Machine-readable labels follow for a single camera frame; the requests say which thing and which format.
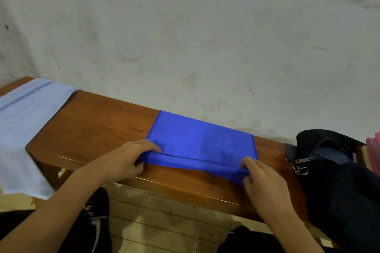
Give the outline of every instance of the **black shoe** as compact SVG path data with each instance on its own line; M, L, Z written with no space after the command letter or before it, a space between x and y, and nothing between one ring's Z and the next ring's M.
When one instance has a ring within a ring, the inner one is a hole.
M96 226L94 253L111 253L112 242L109 231L109 197L103 187L96 190L88 199L85 211L91 218L92 225Z

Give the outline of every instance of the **wooden bench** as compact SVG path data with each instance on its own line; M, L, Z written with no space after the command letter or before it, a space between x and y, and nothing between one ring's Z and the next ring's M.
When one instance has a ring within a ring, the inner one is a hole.
M24 77L0 88L0 96L30 80L31 77ZM78 91L26 149L48 181L56 187L61 168L74 171L127 141L145 139L158 112ZM259 160L285 178L295 211L306 225L310 225L305 196L297 175L286 161L284 144L257 136L255 142ZM204 208L262 221L243 187L206 172L147 164L143 174L119 183Z

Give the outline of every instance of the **dark blue fabric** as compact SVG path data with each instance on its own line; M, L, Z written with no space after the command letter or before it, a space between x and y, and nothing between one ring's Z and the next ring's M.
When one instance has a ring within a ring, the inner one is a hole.
M147 139L162 153L143 154L146 163L202 170L240 185L249 175L239 168L241 159L258 159L252 134L165 111L159 112Z

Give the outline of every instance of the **folded blue cloth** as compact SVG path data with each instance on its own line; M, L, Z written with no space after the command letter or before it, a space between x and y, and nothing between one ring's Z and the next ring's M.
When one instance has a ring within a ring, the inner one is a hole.
M5 194L46 200L54 193L25 147L77 90L37 78L0 98L0 178Z
M242 185L249 175L239 168L245 156L257 158L252 134L160 111L147 138L162 150L141 160L161 166L202 170Z

